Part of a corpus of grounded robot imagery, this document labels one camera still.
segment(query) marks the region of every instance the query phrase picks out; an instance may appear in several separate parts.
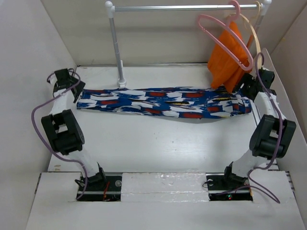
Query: wall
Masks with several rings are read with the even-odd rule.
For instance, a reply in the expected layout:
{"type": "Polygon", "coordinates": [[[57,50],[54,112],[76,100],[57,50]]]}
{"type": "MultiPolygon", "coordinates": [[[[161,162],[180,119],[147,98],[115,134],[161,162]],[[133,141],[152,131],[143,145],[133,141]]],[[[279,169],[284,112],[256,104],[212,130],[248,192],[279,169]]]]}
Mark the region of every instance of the wall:
{"type": "MultiPolygon", "coordinates": [[[[241,4],[255,0],[238,0],[241,4]]],[[[105,0],[42,0],[61,38],[78,65],[115,64],[105,0]]],[[[116,6],[227,4],[228,0],[113,0],[116,6]]],[[[306,0],[272,0],[259,30],[262,47],[272,52],[306,0]]],[[[207,62],[214,42],[196,26],[200,13],[223,19],[233,11],[126,12],[115,14],[124,64],[207,62]]],[[[244,10],[247,17],[255,10],[244,10]]],[[[248,34],[238,20],[244,37],[248,34]]],[[[221,28],[205,23],[215,35],[221,28]]]]}
{"type": "Polygon", "coordinates": [[[50,98],[46,77],[69,67],[75,64],[39,0],[0,0],[1,229],[26,227],[39,173],[50,158],[31,111],[50,98]]]}
{"type": "MultiPolygon", "coordinates": [[[[307,7],[292,24],[283,40],[278,44],[272,53],[272,60],[276,71],[285,87],[302,133],[307,139],[307,7]]],[[[278,161],[281,169],[290,171],[298,206],[304,223],[307,226],[307,151],[303,135],[298,136],[300,130],[297,128],[295,136],[291,142],[288,153],[278,161]]]]}

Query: blue patterned cloth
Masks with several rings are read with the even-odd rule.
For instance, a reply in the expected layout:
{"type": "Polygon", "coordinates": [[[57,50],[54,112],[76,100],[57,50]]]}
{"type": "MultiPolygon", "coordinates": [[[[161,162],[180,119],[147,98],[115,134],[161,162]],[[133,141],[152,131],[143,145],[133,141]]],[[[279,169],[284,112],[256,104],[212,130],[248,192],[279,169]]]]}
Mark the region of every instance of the blue patterned cloth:
{"type": "Polygon", "coordinates": [[[225,87],[83,90],[78,109],[180,118],[224,118],[251,112],[247,97],[225,87]]]}

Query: orange fabric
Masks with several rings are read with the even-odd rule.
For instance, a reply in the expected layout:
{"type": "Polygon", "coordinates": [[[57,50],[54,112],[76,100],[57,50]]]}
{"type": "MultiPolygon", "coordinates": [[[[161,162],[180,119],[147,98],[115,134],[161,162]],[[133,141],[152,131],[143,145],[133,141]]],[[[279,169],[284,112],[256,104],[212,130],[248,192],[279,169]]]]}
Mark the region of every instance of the orange fabric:
{"type": "MultiPolygon", "coordinates": [[[[231,22],[229,27],[242,40],[242,35],[236,23],[231,22]]],[[[249,65],[247,54],[230,33],[224,30],[219,37],[219,41],[222,42],[245,66],[249,65]]],[[[241,69],[240,66],[218,44],[215,44],[214,46],[208,62],[208,69],[213,75],[211,87],[216,89],[224,84],[228,92],[232,92],[233,88],[246,72],[241,69]]]]}

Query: purple cable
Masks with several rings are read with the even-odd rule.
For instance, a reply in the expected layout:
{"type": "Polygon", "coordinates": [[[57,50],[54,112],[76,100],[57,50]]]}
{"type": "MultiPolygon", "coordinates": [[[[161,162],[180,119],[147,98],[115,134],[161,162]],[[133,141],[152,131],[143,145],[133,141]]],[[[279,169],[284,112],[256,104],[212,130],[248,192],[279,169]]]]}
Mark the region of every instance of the purple cable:
{"type": "Polygon", "coordinates": [[[226,191],[226,192],[222,192],[222,193],[219,193],[220,195],[223,195],[223,194],[228,194],[228,193],[231,193],[231,192],[236,192],[237,190],[239,189],[242,189],[242,188],[255,188],[255,189],[258,189],[259,191],[263,192],[265,195],[267,195],[269,198],[271,198],[272,200],[274,200],[276,203],[280,204],[280,200],[278,199],[277,196],[275,196],[274,193],[272,193],[268,188],[264,187],[263,185],[259,184],[258,182],[256,182],[255,180],[253,180],[251,177],[250,177],[250,174],[255,170],[255,169],[262,169],[262,170],[267,170],[268,168],[270,168],[274,162],[274,160],[276,159],[276,156],[277,156],[277,152],[278,152],[278,147],[281,143],[281,139],[282,139],[282,132],[283,132],[283,119],[282,119],[282,114],[281,112],[279,111],[279,109],[277,108],[274,100],[272,99],[271,95],[270,95],[270,92],[269,90],[264,86],[262,80],[261,80],[261,77],[260,77],[260,74],[259,74],[259,69],[258,69],[258,59],[259,59],[259,56],[262,56],[262,65],[264,64],[264,55],[263,53],[258,53],[255,57],[255,68],[256,68],[256,74],[257,74],[257,78],[262,86],[262,88],[264,89],[265,93],[267,94],[270,102],[272,103],[272,106],[274,107],[275,111],[277,112],[278,114],[278,118],[279,118],[279,132],[278,132],[278,138],[277,138],[277,143],[276,143],[276,147],[275,147],[275,150],[274,150],[274,153],[273,153],[273,156],[272,156],[272,159],[270,161],[270,163],[262,168],[262,167],[255,167],[254,169],[251,169],[249,172],[248,172],[248,179],[250,181],[252,181],[253,183],[255,183],[256,185],[260,186],[261,188],[265,189],[266,191],[262,190],[261,188],[258,188],[258,187],[255,187],[255,186],[252,186],[252,185],[245,185],[245,186],[242,186],[242,187],[239,187],[239,188],[236,188],[234,190],[230,190],[230,191],[226,191]]]}
{"type": "MultiPolygon", "coordinates": [[[[86,171],[86,168],[84,166],[84,164],[82,163],[82,161],[78,161],[78,160],[69,160],[69,159],[66,159],[64,157],[61,157],[60,155],[58,155],[55,151],[53,151],[53,149],[48,145],[48,143],[45,141],[45,139],[43,138],[42,134],[39,132],[38,130],[38,127],[36,125],[36,122],[35,122],[35,118],[34,118],[34,115],[35,115],[35,112],[36,110],[38,110],[39,108],[45,106],[46,104],[49,104],[50,102],[53,102],[54,100],[58,99],[60,96],[64,95],[65,93],[67,93],[68,91],[70,91],[71,89],[75,88],[81,81],[81,78],[80,78],[80,75],[77,74],[76,72],[74,71],[71,71],[69,70],[70,73],[72,74],[75,74],[77,75],[78,77],[78,82],[76,84],[74,84],[73,86],[69,87],[67,90],[65,90],[63,93],[59,94],[58,96],[52,98],[51,100],[37,106],[36,108],[34,108],[34,110],[32,111],[31,113],[31,120],[32,120],[32,124],[33,124],[33,127],[35,129],[35,132],[37,133],[38,137],[41,139],[41,141],[43,142],[43,144],[46,146],[46,148],[58,159],[62,160],[62,161],[65,161],[65,162],[74,162],[74,163],[78,163],[81,165],[81,167],[83,168],[84,170],[84,177],[85,177],[85,182],[84,182],[84,187],[83,187],[83,191],[82,193],[80,194],[80,196],[77,197],[77,200],[80,199],[85,191],[86,191],[86,187],[87,187],[87,182],[88,182],[88,177],[87,177],[87,171],[86,171]]],[[[50,74],[47,78],[47,82],[49,82],[49,79],[50,77],[53,75],[54,73],[50,74]]]]}

